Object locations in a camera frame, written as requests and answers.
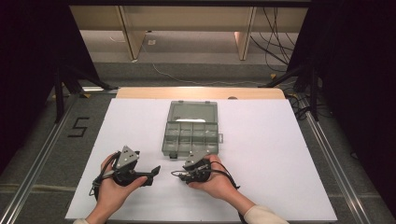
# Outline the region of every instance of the white surface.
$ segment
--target white surface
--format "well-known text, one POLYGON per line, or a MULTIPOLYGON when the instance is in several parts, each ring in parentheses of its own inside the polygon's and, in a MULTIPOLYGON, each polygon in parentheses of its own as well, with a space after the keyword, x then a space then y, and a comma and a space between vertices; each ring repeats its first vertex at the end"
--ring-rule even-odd
MULTIPOLYGON (((161 151, 172 100, 113 99, 86 169, 66 215, 86 217, 95 206, 88 196, 107 155, 127 145, 140 150, 136 171, 161 165, 153 185, 133 192, 113 220, 238 222, 236 210, 206 193, 190 189, 170 173, 184 161, 161 151)), ((240 191, 289 221, 336 220, 287 100, 216 100, 219 157, 240 191)))

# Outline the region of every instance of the human hand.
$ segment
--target human hand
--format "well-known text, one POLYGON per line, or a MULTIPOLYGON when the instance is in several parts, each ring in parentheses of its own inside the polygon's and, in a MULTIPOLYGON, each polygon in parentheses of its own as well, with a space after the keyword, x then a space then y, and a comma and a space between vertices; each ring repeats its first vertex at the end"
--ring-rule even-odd
MULTIPOLYGON (((210 160, 212 170, 226 172, 224 167, 220 165, 221 160, 217 155, 208 155, 205 156, 204 159, 210 160)), ((189 187, 201 189, 210 196, 225 201, 229 195, 237 191, 227 176, 214 172, 210 174, 206 182, 191 182, 189 187)))
MULTIPOLYGON (((110 160, 111 156, 109 155, 102 162, 101 170, 105 167, 106 162, 110 160)), ((111 170, 111 163, 106 167, 106 172, 111 170)), ((118 185, 112 178, 104 179, 99 188, 99 197, 96 206, 86 220, 90 224, 105 223, 113 213, 121 208, 126 198, 134 190, 142 186, 147 179, 146 176, 141 176, 125 187, 118 185)))
MULTIPOLYGON (((212 170, 225 172, 224 167, 219 164, 221 163, 221 160, 218 156, 208 155, 205 157, 205 159, 210 160, 212 170)), ((189 187, 193 189, 204 190, 210 196, 217 199, 222 199, 233 206, 242 216, 244 216, 245 213, 255 205, 253 201, 240 193, 233 186, 230 179, 223 174, 212 172, 206 182, 191 182, 189 187)))

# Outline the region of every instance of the plastic box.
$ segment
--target plastic box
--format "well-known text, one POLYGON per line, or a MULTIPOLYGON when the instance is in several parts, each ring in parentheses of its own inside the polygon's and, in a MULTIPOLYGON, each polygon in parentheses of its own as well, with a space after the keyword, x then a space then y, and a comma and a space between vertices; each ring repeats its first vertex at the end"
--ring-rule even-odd
POLYGON ((163 138, 163 155, 176 159, 199 150, 219 153, 218 104, 173 101, 163 138))

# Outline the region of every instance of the gray floor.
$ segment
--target gray floor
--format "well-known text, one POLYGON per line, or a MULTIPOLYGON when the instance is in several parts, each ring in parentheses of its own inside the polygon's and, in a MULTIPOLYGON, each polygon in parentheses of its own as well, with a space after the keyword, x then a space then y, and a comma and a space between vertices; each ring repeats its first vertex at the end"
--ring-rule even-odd
MULTIPOLYGON (((100 78, 115 86, 237 86, 257 87, 271 81, 271 75, 280 76, 286 66, 278 60, 265 56, 261 49, 250 42, 248 56, 240 61, 232 33, 204 32, 152 32, 147 33, 139 58, 131 62, 128 51, 119 32, 83 32, 87 47, 100 78)), ((253 34, 264 45, 259 34, 253 34)), ((293 45, 283 36, 282 44, 293 45)), ((270 50, 283 57, 278 48, 270 50)), ((293 80, 279 88, 292 93, 293 80)), ((92 84, 81 80, 83 86, 92 84)), ((64 216, 74 195, 78 181, 88 160, 96 136, 110 100, 111 93, 93 93, 81 96, 70 110, 62 131, 40 171, 15 223, 70 223, 64 216), (73 129, 78 124, 87 127, 83 137, 71 137, 81 130, 73 129)), ((66 102, 71 97, 64 97, 66 102)), ((352 149, 338 126, 336 119, 319 97, 319 124, 337 159, 342 164, 348 181, 362 202, 371 223, 396 223, 383 203, 370 179, 364 173, 359 160, 350 156, 352 149)), ((49 96, 46 108, 27 141, 0 176, 0 211, 5 211, 13 195, 29 172, 40 149, 44 146, 55 120, 55 101, 49 96)), ((317 138, 307 119, 299 120, 304 139, 318 169, 323 186, 328 193, 338 217, 336 223, 359 223, 347 205, 345 195, 334 178, 331 167, 324 156, 317 138)))

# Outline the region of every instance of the white sleeve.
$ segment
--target white sleeve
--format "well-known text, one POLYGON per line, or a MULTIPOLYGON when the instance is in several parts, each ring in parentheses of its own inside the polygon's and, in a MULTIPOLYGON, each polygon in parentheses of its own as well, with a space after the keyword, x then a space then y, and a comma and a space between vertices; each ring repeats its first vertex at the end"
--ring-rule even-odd
POLYGON ((286 224, 283 218, 277 216, 271 209, 254 205, 244 215, 244 219, 248 224, 286 224))
POLYGON ((84 218, 76 219, 73 224, 90 224, 84 218))

